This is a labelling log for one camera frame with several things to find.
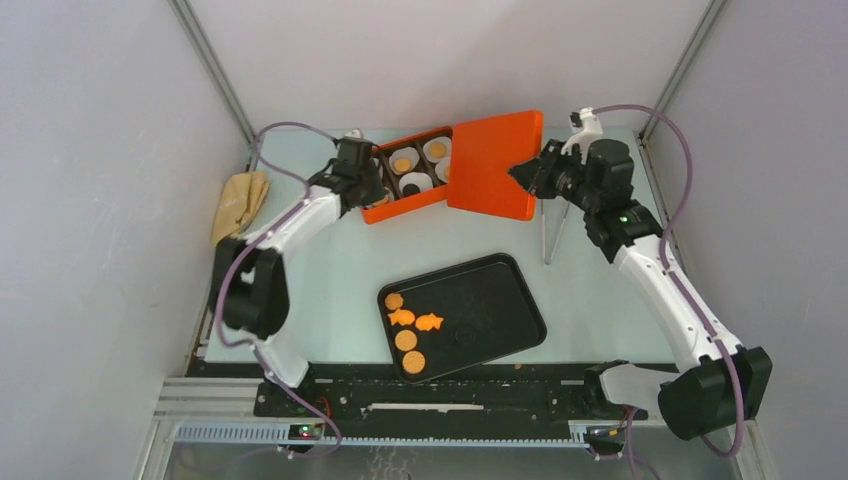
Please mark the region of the orange cookie box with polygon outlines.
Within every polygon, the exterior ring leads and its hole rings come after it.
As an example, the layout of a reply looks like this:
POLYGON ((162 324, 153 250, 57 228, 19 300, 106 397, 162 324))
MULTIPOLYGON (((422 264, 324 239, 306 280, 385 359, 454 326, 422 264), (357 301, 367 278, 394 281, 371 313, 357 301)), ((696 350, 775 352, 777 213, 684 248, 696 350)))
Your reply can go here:
POLYGON ((366 224, 372 225, 388 220, 399 215, 435 204, 447 198, 448 183, 442 183, 434 171, 435 164, 426 160, 422 147, 425 142, 439 136, 446 136, 452 140, 453 129, 449 126, 426 130, 413 135, 402 137, 397 140, 381 143, 379 151, 374 154, 374 160, 380 166, 380 173, 385 186, 386 194, 390 194, 392 200, 385 205, 364 207, 362 216, 366 224), (400 194, 399 179, 403 176, 396 175, 389 167, 389 155, 399 148, 415 147, 420 155, 420 161, 412 172, 428 174, 433 181, 433 188, 417 195, 403 198, 400 194))

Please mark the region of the silver metal tongs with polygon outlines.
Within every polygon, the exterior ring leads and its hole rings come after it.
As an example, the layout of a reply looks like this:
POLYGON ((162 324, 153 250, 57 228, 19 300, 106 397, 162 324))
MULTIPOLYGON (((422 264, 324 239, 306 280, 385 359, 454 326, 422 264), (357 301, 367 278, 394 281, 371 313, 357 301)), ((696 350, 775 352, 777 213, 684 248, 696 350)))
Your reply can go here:
POLYGON ((571 204, 561 199, 540 201, 541 255, 544 266, 554 262, 571 204))

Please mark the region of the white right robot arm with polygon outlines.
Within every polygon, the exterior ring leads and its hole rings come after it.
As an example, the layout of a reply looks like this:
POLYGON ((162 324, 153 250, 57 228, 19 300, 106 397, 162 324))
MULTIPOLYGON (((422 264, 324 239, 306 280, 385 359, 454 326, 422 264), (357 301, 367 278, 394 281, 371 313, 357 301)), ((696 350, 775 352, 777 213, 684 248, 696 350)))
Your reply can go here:
POLYGON ((636 287, 672 352, 675 373, 623 360, 590 368, 581 392, 588 414, 635 407, 658 415, 681 440, 756 416, 773 363, 763 348, 745 347, 695 291, 655 216, 633 196, 626 144, 601 139, 582 151, 551 140, 508 173, 528 194, 561 197, 582 211, 589 240, 636 287))

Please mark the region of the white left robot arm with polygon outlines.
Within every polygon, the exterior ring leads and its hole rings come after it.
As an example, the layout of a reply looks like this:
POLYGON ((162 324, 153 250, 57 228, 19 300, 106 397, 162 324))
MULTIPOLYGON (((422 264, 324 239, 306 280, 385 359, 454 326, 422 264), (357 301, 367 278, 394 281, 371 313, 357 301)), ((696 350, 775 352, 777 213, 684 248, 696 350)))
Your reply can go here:
POLYGON ((281 387, 277 402, 292 416, 316 403, 304 382, 310 368, 286 325, 291 308, 288 262, 318 233, 350 210, 385 195, 374 156, 379 146, 344 136, 335 153, 309 177, 291 173, 300 188, 296 200, 258 230, 227 237, 215 247, 209 308, 219 342, 248 347, 270 380, 281 387))

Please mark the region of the orange box lid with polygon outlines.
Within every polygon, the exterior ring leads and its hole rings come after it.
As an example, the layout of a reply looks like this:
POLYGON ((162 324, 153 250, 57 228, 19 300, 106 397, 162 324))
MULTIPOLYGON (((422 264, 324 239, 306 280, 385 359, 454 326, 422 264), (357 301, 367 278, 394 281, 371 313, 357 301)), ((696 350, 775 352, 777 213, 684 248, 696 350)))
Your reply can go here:
POLYGON ((509 174, 540 151, 544 114, 513 112, 453 127, 447 190, 451 208, 529 221, 536 199, 509 174))

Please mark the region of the black baking tray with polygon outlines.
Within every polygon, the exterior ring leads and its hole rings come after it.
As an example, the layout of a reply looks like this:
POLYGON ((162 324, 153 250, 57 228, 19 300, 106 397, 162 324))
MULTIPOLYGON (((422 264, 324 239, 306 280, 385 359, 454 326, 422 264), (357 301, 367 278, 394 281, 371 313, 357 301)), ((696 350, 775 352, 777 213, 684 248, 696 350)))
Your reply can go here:
POLYGON ((547 326, 521 273, 517 261, 506 253, 496 253, 389 283, 377 294, 377 305, 392 362, 399 378, 419 384, 478 366, 540 345, 547 326), (385 297, 399 293, 401 309, 421 315, 434 313, 444 318, 440 330, 419 331, 410 326, 391 326, 385 297), (476 330, 476 340, 461 346, 455 331, 461 326, 476 330), (422 373, 403 371, 406 352, 394 345, 401 330, 418 337, 414 350, 426 357, 422 373))

